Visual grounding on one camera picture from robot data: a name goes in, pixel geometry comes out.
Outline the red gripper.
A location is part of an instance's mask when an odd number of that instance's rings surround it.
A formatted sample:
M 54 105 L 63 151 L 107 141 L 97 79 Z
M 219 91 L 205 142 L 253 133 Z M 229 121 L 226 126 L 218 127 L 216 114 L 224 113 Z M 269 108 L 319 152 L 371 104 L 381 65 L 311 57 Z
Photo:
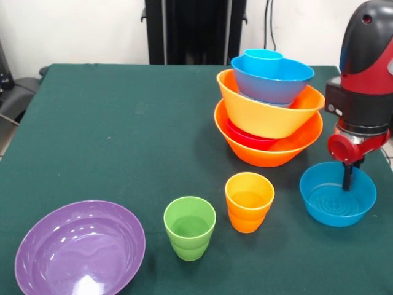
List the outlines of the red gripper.
M 364 156 L 377 151 L 388 141 L 389 137 L 389 130 L 376 136 L 357 136 L 342 130 L 336 130 L 328 138 L 327 147 L 330 155 L 335 160 L 343 162 L 342 189 L 344 191 L 349 191 L 351 188 L 353 166 L 359 169 Z

